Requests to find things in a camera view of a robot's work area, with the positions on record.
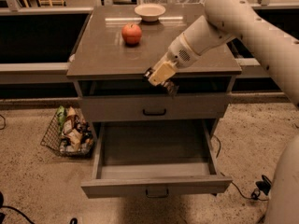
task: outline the drawer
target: drawer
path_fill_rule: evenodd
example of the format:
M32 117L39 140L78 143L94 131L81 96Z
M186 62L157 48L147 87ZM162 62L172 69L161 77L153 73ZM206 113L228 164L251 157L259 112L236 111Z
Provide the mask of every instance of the drawer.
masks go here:
M231 177L218 173L200 119L101 124L89 198L225 192Z
M227 93L170 96L85 97L79 100L89 122L214 119L224 115L229 103Z

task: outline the robotic hand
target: robotic hand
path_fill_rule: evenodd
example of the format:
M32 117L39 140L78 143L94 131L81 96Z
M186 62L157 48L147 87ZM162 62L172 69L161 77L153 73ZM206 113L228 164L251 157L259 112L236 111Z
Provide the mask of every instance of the robotic hand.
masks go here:
M299 41L259 17L247 0L206 0L205 13L171 43L145 78L174 94L178 88L171 76L206 51L238 38L298 108Z

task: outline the wire mesh basket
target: wire mesh basket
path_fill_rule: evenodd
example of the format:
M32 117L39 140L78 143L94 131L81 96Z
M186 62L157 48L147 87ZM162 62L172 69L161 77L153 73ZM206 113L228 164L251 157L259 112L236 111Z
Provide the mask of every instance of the wire mesh basket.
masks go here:
M61 157L84 157L89 158L91 157L94 141L92 133L88 133L90 136L91 142L87 145L84 149L80 148L79 151L61 151L61 144L64 139L60 134L58 118L55 112L54 117L52 118L48 129L40 143L41 146L48 148L51 152L53 152L57 156Z

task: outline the gray tabletop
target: gray tabletop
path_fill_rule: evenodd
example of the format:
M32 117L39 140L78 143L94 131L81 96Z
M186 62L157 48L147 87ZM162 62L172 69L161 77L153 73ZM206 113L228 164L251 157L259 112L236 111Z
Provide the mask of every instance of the gray tabletop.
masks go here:
M97 7L80 40L68 77L80 79L140 76L167 52L171 42L204 14L202 5L165 5L166 12L155 22L144 22L135 6ZM121 28L133 21L140 25L142 38L137 46L127 46ZM193 66L178 75L240 74L226 45L211 49Z

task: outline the open drawer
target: open drawer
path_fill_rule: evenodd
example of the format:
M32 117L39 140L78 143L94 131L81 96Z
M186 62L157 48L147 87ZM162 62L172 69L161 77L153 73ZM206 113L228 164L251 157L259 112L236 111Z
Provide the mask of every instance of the open drawer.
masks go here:
M225 192L202 119L101 123L89 198Z

